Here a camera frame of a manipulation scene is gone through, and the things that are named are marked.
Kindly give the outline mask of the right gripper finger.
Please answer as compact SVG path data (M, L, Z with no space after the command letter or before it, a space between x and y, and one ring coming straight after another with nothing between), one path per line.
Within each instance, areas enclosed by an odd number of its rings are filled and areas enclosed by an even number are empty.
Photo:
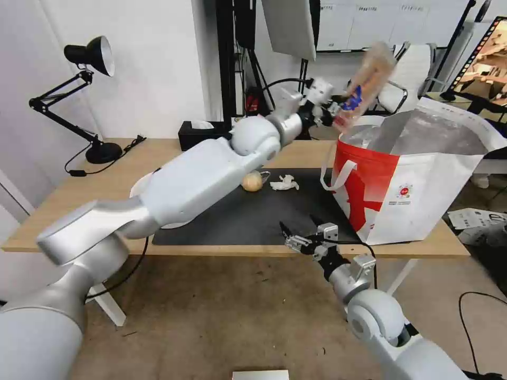
M279 226L288 248L295 252L308 252L309 246L312 244L310 239L293 234L282 221L279 222Z
M310 215L310 218L316 227L316 232L310 236L311 240L314 242L323 242L325 238L324 234L325 227L323 227L324 225L323 220L321 220L319 217L315 215Z

